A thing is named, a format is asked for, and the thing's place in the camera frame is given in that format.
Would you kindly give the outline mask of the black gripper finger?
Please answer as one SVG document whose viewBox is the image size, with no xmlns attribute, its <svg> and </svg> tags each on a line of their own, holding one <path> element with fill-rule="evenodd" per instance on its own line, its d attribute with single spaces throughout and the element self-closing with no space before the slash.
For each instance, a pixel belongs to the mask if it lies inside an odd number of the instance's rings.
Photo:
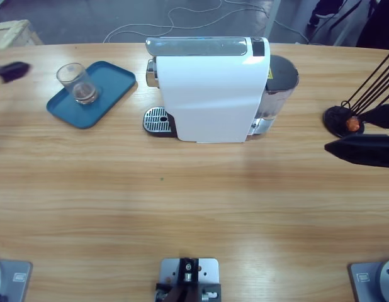
<svg viewBox="0 0 389 302">
<path fill-rule="evenodd" d="M 389 129 L 389 104 L 371 109 L 361 114 L 359 119 L 380 128 Z"/>
<path fill-rule="evenodd" d="M 389 135 L 349 135 L 325 144 L 324 149 L 352 164 L 389 168 Z"/>
<path fill-rule="evenodd" d="M 4 83 L 13 82 L 24 77 L 31 65 L 25 62 L 12 62 L 6 65 L 0 65 L 0 78 Z"/>
</svg>

